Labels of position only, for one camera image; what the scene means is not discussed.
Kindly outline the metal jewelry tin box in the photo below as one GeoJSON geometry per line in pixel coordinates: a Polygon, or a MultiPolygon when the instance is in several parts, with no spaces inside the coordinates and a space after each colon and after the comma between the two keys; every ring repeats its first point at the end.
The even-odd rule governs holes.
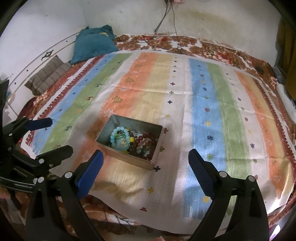
{"type": "Polygon", "coordinates": [[[153,170],[162,144],[164,127],[113,114],[96,142],[107,155],[153,170]]]}

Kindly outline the grey striped folded cloth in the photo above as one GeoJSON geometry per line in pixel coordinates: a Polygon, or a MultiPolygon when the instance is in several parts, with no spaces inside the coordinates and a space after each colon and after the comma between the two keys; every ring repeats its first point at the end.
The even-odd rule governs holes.
{"type": "Polygon", "coordinates": [[[25,83],[25,87],[27,87],[34,96],[42,95],[71,67],[69,62],[63,63],[56,55],[25,83]]]}

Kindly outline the striped colourful mat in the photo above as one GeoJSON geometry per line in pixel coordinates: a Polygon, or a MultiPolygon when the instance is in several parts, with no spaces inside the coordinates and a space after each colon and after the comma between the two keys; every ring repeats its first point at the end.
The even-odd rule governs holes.
{"type": "Polygon", "coordinates": [[[207,197],[188,163],[204,160],[236,178],[257,180],[268,213],[285,205],[295,182],[295,149],[278,97],[261,79],[217,61],[120,51],[88,61],[37,112],[51,127],[28,133],[32,157],[70,145],[55,175],[74,170],[109,146],[122,126],[157,141],[149,170],[104,155],[90,191],[120,214],[158,230],[191,234],[207,197]]]}

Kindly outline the teal pillow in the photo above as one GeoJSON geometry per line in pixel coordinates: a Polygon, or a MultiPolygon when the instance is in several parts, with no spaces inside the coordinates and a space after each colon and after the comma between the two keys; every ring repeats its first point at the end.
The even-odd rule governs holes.
{"type": "Polygon", "coordinates": [[[93,57],[117,52],[115,35],[110,25],[81,30],[76,37],[71,65],[93,57]]]}

